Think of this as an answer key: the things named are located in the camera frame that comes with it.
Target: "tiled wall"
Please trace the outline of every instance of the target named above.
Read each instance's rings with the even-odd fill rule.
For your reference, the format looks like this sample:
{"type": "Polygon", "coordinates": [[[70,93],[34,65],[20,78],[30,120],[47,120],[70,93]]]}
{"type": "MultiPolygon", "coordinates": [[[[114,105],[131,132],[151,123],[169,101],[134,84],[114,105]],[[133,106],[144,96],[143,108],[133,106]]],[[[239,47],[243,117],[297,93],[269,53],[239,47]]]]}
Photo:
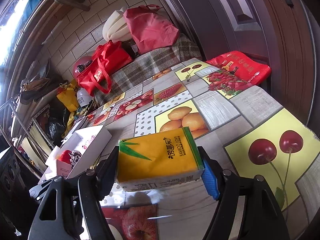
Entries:
{"type": "Polygon", "coordinates": [[[102,37],[103,25],[115,10],[123,6],[132,8],[141,4],[157,4],[161,7],[159,14],[169,18],[159,0],[85,0],[84,3],[90,5],[90,11],[73,8],[56,25],[32,63],[27,77],[51,58],[51,67],[71,81],[75,61],[84,55],[91,56],[98,45],[106,43],[102,37]]]}

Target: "bag handle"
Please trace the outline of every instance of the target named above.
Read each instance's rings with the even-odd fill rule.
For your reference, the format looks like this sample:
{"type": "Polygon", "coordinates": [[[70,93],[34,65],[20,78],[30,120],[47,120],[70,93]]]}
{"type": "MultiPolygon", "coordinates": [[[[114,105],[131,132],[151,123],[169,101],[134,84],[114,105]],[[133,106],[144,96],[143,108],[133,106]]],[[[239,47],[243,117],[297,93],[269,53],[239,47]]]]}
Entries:
{"type": "Polygon", "coordinates": [[[101,53],[104,51],[104,50],[106,50],[105,49],[105,45],[106,44],[104,44],[104,45],[99,45],[98,47],[97,47],[97,49],[96,49],[96,51],[94,52],[94,54],[92,55],[92,60],[95,60],[95,59],[97,59],[100,55],[101,55],[101,53]]]}
{"type": "Polygon", "coordinates": [[[106,70],[104,69],[103,65],[101,64],[101,61],[99,58],[97,58],[98,60],[98,70],[100,70],[102,72],[102,74],[104,75],[104,77],[106,78],[106,81],[107,81],[107,89],[105,89],[104,87],[102,87],[94,78],[94,76],[92,75],[91,71],[88,72],[88,75],[91,79],[91,81],[94,83],[94,85],[100,90],[102,91],[103,93],[105,94],[108,94],[110,91],[111,91],[111,78],[110,76],[108,75],[108,73],[106,72],[106,70]]]}

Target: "plaid blanket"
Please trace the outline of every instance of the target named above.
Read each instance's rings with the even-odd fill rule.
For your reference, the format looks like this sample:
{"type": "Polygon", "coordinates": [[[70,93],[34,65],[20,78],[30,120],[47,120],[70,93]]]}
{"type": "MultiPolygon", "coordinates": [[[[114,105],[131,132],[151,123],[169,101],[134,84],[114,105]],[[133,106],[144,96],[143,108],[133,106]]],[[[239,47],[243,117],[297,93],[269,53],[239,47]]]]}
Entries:
{"type": "MultiPolygon", "coordinates": [[[[102,106],[160,71],[193,57],[202,60],[199,48],[184,34],[180,34],[173,46],[155,49],[143,54],[113,73],[111,75],[111,92],[104,94],[96,88],[93,92],[94,97],[98,105],[102,106]]],[[[107,82],[103,80],[100,85],[106,88],[107,82]]]]}

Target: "fruit-print tablecloth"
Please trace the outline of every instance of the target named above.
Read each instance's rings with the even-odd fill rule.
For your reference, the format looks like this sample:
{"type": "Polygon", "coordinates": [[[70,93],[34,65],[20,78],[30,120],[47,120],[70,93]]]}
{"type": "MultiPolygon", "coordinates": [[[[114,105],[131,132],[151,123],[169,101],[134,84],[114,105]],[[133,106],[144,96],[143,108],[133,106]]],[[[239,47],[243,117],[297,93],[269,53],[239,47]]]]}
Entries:
{"type": "MultiPolygon", "coordinates": [[[[196,144],[222,168],[243,177],[266,178],[285,217],[288,211],[291,239],[303,232],[320,207],[320,142],[313,132],[262,88],[195,58],[106,103],[89,126],[99,124],[112,134],[100,160],[108,157],[119,139],[189,126],[196,144]]],[[[121,219],[135,216],[128,207],[151,204],[156,207],[141,208],[157,210],[153,224],[157,230],[150,230],[150,239],[166,240],[202,239],[217,206],[202,180],[140,192],[124,192],[115,184],[101,202],[124,207],[121,219]]],[[[243,206],[244,198],[239,197],[230,239],[239,232],[243,206]]]]}

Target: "red bag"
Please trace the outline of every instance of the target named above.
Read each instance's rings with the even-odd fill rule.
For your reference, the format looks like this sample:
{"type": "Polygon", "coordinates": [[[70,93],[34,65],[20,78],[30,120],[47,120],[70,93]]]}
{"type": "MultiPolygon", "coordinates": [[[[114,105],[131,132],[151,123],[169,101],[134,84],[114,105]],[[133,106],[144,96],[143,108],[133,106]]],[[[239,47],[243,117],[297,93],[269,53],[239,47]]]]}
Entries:
{"type": "Polygon", "coordinates": [[[271,68],[268,65],[255,62],[236,50],[206,62],[215,67],[231,71],[232,74],[250,82],[252,85],[259,85],[271,74],[271,68]]]}
{"type": "Polygon", "coordinates": [[[140,5],[127,9],[123,14],[132,38],[139,48],[139,54],[171,46],[179,37],[179,30],[169,20],[156,13],[159,8],[155,4],[140,5]]]}
{"type": "Polygon", "coordinates": [[[113,43],[109,41],[104,45],[99,45],[92,56],[93,62],[82,71],[77,79],[80,87],[87,90],[93,97],[93,90],[98,88],[107,94],[111,91],[111,78],[109,75],[116,72],[132,61],[129,54],[122,49],[121,41],[113,43]],[[106,79],[107,89],[99,85],[99,82],[106,79]]]}

